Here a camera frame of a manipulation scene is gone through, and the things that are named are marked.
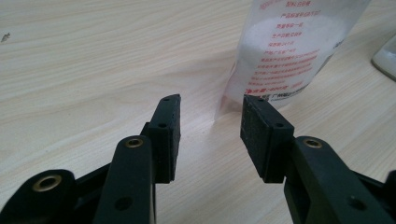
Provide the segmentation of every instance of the plastic bag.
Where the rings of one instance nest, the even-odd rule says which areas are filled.
[[[275,108],[312,81],[370,0],[254,0],[217,117],[241,111],[243,95]]]

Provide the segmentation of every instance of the black plastic part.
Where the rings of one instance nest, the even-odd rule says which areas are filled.
[[[151,142],[131,136],[119,142],[93,223],[154,223]]]
[[[294,127],[270,104],[257,96],[245,95],[241,138],[265,183],[283,183],[286,149]]]
[[[387,180],[384,184],[384,195],[387,204],[389,205],[389,211],[396,220],[396,170],[391,171],[388,174]]]
[[[0,223],[67,223],[76,200],[73,174],[48,170],[28,179],[14,193],[0,214]]]
[[[76,180],[78,201],[69,223],[92,223],[109,167],[107,164]]]
[[[310,200],[305,211],[295,194],[285,191],[290,211],[299,214],[292,214],[294,223],[394,223],[326,142],[298,137],[290,156],[302,180],[300,187],[292,187],[303,188]]]
[[[167,184],[175,180],[180,141],[180,95],[170,95],[161,99],[142,134],[152,143],[155,183]]]

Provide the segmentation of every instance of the wood grain surface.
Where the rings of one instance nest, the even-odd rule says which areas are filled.
[[[291,223],[282,185],[259,179],[240,117],[214,121],[251,2],[0,2],[0,207],[30,176],[76,177],[110,162],[158,101],[180,93],[176,181],[158,223]],[[355,171],[396,169],[396,83],[370,63],[396,34],[394,0],[373,0],[301,95],[280,109],[295,136],[327,141]]]

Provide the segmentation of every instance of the hole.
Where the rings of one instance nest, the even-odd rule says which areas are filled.
[[[133,138],[131,140],[126,141],[126,147],[140,147],[143,145],[143,140],[139,138]]]
[[[129,207],[131,207],[131,205],[132,205],[131,197],[120,198],[114,203],[114,207],[119,211],[124,211],[124,210],[128,209]]]
[[[355,196],[351,195],[346,198],[346,203],[349,204],[351,207],[358,209],[358,210],[365,210],[367,208],[366,204],[361,200],[357,199]]]
[[[315,147],[315,148],[322,147],[322,144],[319,141],[317,141],[315,139],[311,139],[311,138],[305,139],[304,144],[306,144],[309,147]]]
[[[57,187],[62,181],[60,175],[48,175],[40,178],[33,184],[33,190],[36,192],[44,192]]]
[[[50,186],[52,186],[53,184],[55,184],[55,182],[56,182],[55,178],[48,178],[48,179],[45,179],[45,180],[41,181],[41,183],[40,183],[40,188],[47,188],[47,187],[50,187]]]

